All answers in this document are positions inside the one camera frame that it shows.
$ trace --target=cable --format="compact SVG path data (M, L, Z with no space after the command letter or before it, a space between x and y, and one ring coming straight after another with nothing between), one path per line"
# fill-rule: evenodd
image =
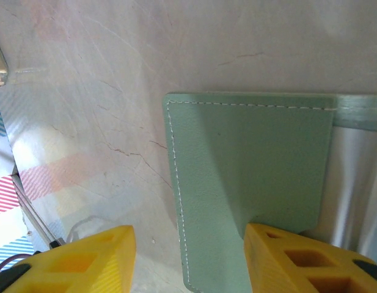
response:
M2 263L0 263L0 271L2 270L4 266L6 266L11 261L14 261L15 259L18 259L18 258L28 258L30 256L32 255L27 255L26 253L21 253L19 255L12 255L11 257L5 259Z

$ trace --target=white marble countertop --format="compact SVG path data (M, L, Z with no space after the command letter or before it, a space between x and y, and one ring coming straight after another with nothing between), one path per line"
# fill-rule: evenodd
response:
M187 292L161 99L377 93L377 0L0 0L0 108L57 237L133 224L133 292Z

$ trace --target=marble surface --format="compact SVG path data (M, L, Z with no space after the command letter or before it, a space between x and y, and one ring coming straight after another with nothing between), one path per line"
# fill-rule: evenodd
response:
M161 99L377 93L377 0L0 0L0 108L57 237L133 224L133 292L187 292Z

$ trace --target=white stitching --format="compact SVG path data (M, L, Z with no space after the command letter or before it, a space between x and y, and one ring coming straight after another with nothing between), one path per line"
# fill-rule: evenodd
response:
M172 138L172 151L173 151L173 154L174 154L174 165L175 165L176 180L177 180L177 192L178 192L180 211L181 211L181 227L183 229L184 249L185 249L185 253L186 253L187 282L193 289L199 291L200 293L203 293L203 291L195 288L189 282L188 250L187 250L186 231L185 231L185 224L184 224L183 203L181 202L180 181L179 181L179 178L178 178L178 171L177 171L175 136L174 136L174 131L172 129L172 119L170 117L169 104L200 104L200 105L221 105L221 106L276 107L276 108L286 108L286 109L308 109L308 110L322 110L322 111L335 111L336 108L297 107L297 106L262 105L262 104L227 104L227 103L192 102L192 101L168 101L166 103L166 109L167 109L168 118L169 118L170 136Z

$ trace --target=green leather tab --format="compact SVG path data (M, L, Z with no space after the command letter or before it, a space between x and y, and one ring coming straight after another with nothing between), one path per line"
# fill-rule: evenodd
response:
M249 293L245 226L317 224L335 99L171 93L164 99L186 287Z

